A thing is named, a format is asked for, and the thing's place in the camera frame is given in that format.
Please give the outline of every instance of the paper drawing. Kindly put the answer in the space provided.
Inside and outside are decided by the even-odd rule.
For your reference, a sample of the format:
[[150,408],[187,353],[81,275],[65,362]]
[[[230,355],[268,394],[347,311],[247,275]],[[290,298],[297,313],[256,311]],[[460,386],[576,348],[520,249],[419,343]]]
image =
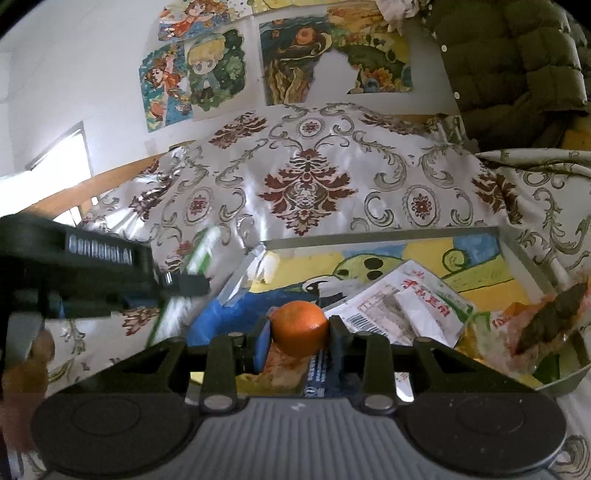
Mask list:
[[188,39],[214,30],[240,17],[251,15],[246,0],[176,0],[160,13],[158,38]]
[[246,64],[236,28],[199,39],[187,53],[191,103],[204,112],[244,90]]
[[413,88],[408,44],[398,32],[388,32],[375,4],[330,7],[334,48],[347,55],[358,71],[349,93],[408,92]]
[[152,52],[139,68],[148,131],[193,117],[187,66],[181,42]]
[[305,7],[307,5],[335,4],[343,0],[248,0],[252,11],[256,14],[266,12],[271,9],[291,7]]
[[267,105],[304,102],[320,56],[332,46],[327,17],[294,17],[259,26]]

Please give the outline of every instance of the anime drawing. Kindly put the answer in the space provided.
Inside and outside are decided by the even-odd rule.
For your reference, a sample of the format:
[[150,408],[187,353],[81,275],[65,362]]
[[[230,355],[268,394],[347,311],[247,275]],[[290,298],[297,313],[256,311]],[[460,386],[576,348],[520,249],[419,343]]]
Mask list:
[[198,40],[187,53],[191,103],[204,112],[244,90],[246,64],[236,28]]
[[139,68],[148,131],[193,117],[182,43],[152,52]]
[[177,0],[162,10],[158,38],[186,40],[237,19],[236,11],[228,8],[227,0]]

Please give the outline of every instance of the window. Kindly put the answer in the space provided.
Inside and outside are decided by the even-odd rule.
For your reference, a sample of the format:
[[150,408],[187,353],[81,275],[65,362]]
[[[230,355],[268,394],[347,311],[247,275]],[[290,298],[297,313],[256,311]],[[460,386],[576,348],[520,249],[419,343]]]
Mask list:
[[[91,176],[81,122],[27,165],[24,172],[0,179],[0,216],[17,213]],[[75,225],[80,221],[80,212],[75,207],[56,221]]]

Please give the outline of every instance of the tangerine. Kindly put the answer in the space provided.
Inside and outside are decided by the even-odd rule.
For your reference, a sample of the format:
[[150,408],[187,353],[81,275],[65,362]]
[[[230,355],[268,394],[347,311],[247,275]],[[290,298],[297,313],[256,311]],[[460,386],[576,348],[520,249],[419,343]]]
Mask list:
[[289,356],[314,355],[326,344],[329,321],[318,305],[291,301],[271,313],[270,318],[273,340]]

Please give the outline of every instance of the patterned bedspread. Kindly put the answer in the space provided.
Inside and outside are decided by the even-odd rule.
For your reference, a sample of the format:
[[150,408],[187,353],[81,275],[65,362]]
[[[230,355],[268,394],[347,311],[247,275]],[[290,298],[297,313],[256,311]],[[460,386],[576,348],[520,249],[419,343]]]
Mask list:
[[[413,125],[347,103],[266,107],[201,122],[195,134],[107,194],[85,228],[147,242],[172,270],[199,232],[219,225],[208,273],[214,292],[261,240],[426,227],[510,224],[556,284],[589,269],[591,153],[475,156],[459,145],[453,118]],[[195,302],[186,320],[203,305]],[[139,309],[52,324],[50,392],[142,350],[154,319]],[[560,403],[569,439],[556,469],[591,478],[591,379]]]

